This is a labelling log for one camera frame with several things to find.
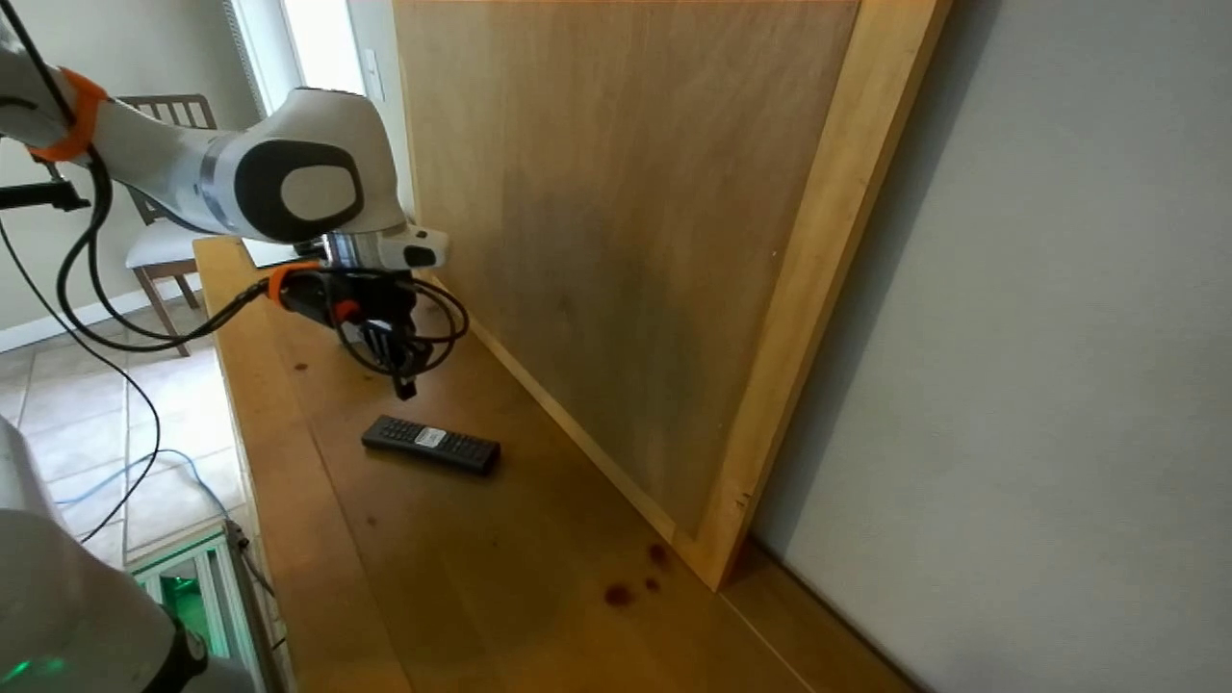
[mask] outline black remote control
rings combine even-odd
[[[445,463],[471,475],[488,475],[499,458],[499,444],[475,439],[441,427],[423,427],[412,420],[376,417],[368,431],[361,431],[364,448],[402,451],[412,458]]]

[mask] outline wooden frame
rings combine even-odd
[[[676,535],[676,549],[710,585],[722,585],[760,513],[947,7],[947,0],[860,7],[703,522],[695,535]]]
[[[441,281],[722,585],[947,0],[398,10],[417,207],[459,230]]]

